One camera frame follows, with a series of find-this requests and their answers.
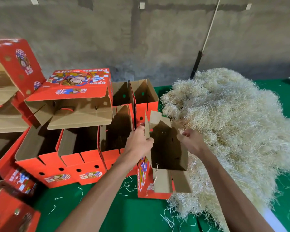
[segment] forearm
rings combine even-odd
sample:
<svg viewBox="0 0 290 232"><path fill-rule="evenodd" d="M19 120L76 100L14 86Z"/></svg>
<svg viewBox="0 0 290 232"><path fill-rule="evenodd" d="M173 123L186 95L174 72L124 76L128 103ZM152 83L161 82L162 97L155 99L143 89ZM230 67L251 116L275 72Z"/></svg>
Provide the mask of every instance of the forearm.
<svg viewBox="0 0 290 232"><path fill-rule="evenodd" d="M129 169L116 162L69 214L56 232L99 231Z"/></svg>
<svg viewBox="0 0 290 232"><path fill-rule="evenodd" d="M273 232L273 229L209 150L200 155L211 179L223 215L232 232Z"/></svg>

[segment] person's right arm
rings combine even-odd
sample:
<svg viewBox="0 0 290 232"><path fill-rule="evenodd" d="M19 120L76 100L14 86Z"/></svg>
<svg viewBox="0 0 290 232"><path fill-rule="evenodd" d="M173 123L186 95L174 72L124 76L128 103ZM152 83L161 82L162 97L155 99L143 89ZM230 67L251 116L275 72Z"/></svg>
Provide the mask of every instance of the person's right arm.
<svg viewBox="0 0 290 232"><path fill-rule="evenodd" d="M210 151L201 134L187 129L177 138L204 164L231 232L274 232Z"/></svg>

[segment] pile of shredded paper filler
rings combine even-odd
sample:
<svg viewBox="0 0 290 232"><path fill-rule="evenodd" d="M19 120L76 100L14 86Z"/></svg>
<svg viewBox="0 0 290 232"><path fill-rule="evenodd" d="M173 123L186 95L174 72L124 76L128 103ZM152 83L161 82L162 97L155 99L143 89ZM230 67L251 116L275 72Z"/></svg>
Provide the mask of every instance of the pile of shredded paper filler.
<svg viewBox="0 0 290 232"><path fill-rule="evenodd" d="M203 134L206 144L241 190L262 213L277 192L276 177L290 171L290 119L278 96L225 68L199 71L179 80L161 98L163 114ZM228 231L218 199L201 161L189 154L193 193L168 200L180 217L211 215Z"/></svg>

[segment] person's left hand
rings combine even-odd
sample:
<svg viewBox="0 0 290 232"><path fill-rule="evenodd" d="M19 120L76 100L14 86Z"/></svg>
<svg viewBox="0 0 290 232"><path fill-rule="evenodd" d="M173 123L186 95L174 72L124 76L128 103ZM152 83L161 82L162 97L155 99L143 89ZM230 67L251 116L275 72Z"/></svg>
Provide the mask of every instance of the person's left hand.
<svg viewBox="0 0 290 232"><path fill-rule="evenodd" d="M138 161L150 152L153 144L153 138L145 138L144 126L139 126L130 133L127 138L125 151L122 153L116 162L124 162L129 170L131 170Z"/></svg>

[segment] green tablecloth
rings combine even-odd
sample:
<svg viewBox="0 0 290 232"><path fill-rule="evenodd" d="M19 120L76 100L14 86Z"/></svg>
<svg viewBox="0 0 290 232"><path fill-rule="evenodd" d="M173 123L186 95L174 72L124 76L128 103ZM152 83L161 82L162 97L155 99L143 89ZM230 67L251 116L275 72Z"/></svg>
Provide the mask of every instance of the green tablecloth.
<svg viewBox="0 0 290 232"><path fill-rule="evenodd" d="M290 117L290 81L265 80L256 81L262 89L271 89L279 94L283 103L284 115ZM155 87L159 97L171 89L171 86ZM166 215L171 221L170 211L165 210L168 206L165 200L138 199L136 175L125 179L127 189L122 185L114 199L112 206L104 220L100 231L151 230L159 232L177 231L208 231L211 226L203 216L190 215L187 221L178 220L174 217L174 230L170 228L163 217ZM282 195L274 204L274 214L290 232L290 174L280 176L277 180L278 190ZM81 186L78 183L48 189L34 204L34 208L41 212L41 218L37 232L53 232L66 218L66 216L79 204L80 200L93 187L94 184Z"/></svg>

